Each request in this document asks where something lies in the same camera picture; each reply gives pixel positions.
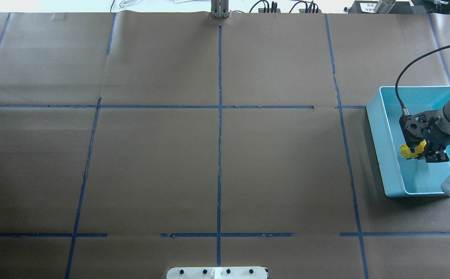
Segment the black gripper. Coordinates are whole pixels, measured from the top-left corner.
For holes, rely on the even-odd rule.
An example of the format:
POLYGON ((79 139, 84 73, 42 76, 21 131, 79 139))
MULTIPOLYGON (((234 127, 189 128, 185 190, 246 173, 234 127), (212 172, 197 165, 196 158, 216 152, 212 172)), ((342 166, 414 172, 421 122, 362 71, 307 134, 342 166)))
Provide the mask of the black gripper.
POLYGON ((399 125, 405 139, 405 153, 421 153, 421 141, 425 141, 424 152, 427 163, 450 161, 445 152, 447 136, 436 125, 440 119, 437 112, 438 110, 428 110, 415 115, 400 116, 399 125))

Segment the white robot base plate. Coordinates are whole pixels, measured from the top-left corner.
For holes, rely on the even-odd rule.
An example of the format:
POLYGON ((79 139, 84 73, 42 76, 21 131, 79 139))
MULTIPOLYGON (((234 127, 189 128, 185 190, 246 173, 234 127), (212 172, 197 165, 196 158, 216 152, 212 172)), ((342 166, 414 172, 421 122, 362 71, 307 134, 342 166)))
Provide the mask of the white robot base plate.
POLYGON ((267 268, 239 267, 175 267, 170 268, 167 279, 268 279, 267 268))

